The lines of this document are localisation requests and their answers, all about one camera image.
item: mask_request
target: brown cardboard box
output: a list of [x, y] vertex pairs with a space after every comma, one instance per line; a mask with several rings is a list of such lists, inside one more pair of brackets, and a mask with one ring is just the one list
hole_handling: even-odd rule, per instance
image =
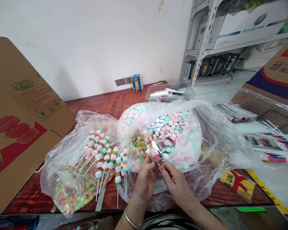
[[288, 43], [243, 88], [288, 105]]
[[0, 213], [74, 124], [74, 113], [0, 37]]
[[270, 120], [288, 134], [288, 43], [243, 88], [279, 102], [267, 103], [258, 99], [250, 104], [250, 111], [261, 112], [261, 120]]

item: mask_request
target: clear plastic bag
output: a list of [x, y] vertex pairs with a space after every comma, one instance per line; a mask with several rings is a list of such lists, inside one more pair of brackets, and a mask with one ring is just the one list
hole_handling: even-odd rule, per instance
[[[96, 163], [90, 168], [90, 164], [82, 167], [85, 158], [79, 161], [84, 153], [84, 140], [91, 130], [100, 130], [110, 136], [109, 143], [113, 147], [117, 146], [119, 136], [118, 121], [110, 115], [80, 110], [76, 121], [75, 129], [46, 155], [40, 179], [42, 192], [53, 199], [66, 217], [71, 217], [96, 196]], [[113, 175], [114, 171], [109, 170], [106, 182]]]
[[[126, 174], [126, 191], [123, 182], [118, 188], [126, 202], [132, 195], [141, 164], [138, 160], [141, 154], [131, 140], [139, 130], [153, 123], [159, 116], [178, 111], [189, 111], [186, 127], [190, 128], [183, 130], [179, 142], [164, 160], [171, 161], [176, 168], [184, 172], [193, 193], [200, 201], [211, 194], [213, 184], [223, 173], [235, 168], [251, 167], [254, 160], [260, 162], [258, 155], [234, 124], [207, 101], [135, 104], [127, 109], [119, 120], [120, 124], [126, 127], [123, 130], [121, 147], [129, 148], [130, 167]], [[156, 183], [162, 181], [163, 178], [159, 176]], [[148, 210], [163, 211], [173, 205], [171, 195], [162, 192], [154, 195]]]

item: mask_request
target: white box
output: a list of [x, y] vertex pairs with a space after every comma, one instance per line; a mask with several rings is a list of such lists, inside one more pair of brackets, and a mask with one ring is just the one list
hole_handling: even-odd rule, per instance
[[[288, 0], [265, 3], [255, 9], [227, 14], [219, 32], [221, 17], [216, 17], [206, 49], [214, 50], [276, 35], [287, 18]], [[199, 49], [201, 38], [202, 36], [196, 39], [195, 49]]]
[[[215, 42], [217, 41], [219, 32], [221, 30], [223, 21], [224, 21], [225, 16], [220, 16], [220, 17], [216, 17], [214, 19], [212, 28], [210, 30], [210, 34], [208, 37], [208, 43], [206, 44], [206, 49], [207, 50], [213, 50], [214, 49], [214, 45]], [[197, 34], [197, 38], [196, 38], [196, 43], [195, 43], [195, 48], [196, 50], [199, 50], [199, 47], [201, 45], [201, 40], [203, 39], [203, 33], [206, 30], [206, 22], [202, 23], [199, 27], [199, 31]]]

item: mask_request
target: white shelf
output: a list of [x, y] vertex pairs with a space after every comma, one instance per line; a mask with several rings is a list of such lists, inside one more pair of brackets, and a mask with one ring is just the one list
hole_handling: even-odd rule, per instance
[[[258, 40], [254, 40], [254, 41], [250, 41], [250, 42], [245, 42], [245, 43], [241, 43], [241, 44], [237, 44], [237, 45], [233, 45], [233, 46], [228, 46], [228, 47], [224, 47], [224, 48], [220, 48], [220, 49], [205, 50], [204, 51], [204, 56], [207, 56], [207, 55], [210, 55], [210, 54], [226, 52], [226, 51], [229, 51], [229, 50], [234, 50], [234, 49], [238, 49], [238, 48], [242, 48], [242, 47], [246, 47], [246, 46], [257, 45], [257, 44], [260, 44], [260, 43], [270, 42], [270, 41], [274, 41], [274, 40], [282, 39], [282, 38], [287, 38], [287, 37], [288, 37], [288, 33], [277, 34], [277, 35], [274, 35], [274, 36], [271, 36], [271, 37], [258, 39]], [[199, 54], [199, 50], [189, 50], [189, 51], [187, 51], [187, 55], [197, 56], [198, 54]]]
[[[261, 68], [254, 68], [254, 69], [247, 69], [247, 70], [251, 70], [251, 71], [236, 71], [236, 72], [229, 72], [230, 75], [233, 76], [233, 80], [235, 79], [240, 79], [240, 78], [249, 78], [254, 76], [256, 73], [252, 72], [252, 71], [256, 71], [258, 72]], [[214, 75], [211, 77], [200, 77], [197, 78], [195, 81], [195, 86], [200, 86], [200, 85], [206, 85], [206, 84], [211, 84], [211, 83], [216, 83], [216, 82], [222, 82], [222, 81], [231, 81], [231, 76], [229, 74], [218, 74], [218, 75]]]
[[215, 82], [206, 85], [192, 86], [195, 94], [210, 93], [220, 90], [231, 90], [241, 88], [247, 81], [249, 81], [252, 76], [233, 79], [230, 81]]

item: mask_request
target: white wall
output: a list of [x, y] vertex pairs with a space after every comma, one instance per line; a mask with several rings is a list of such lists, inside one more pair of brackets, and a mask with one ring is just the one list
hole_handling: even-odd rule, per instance
[[64, 100], [178, 82], [192, 0], [0, 0], [8, 37]]

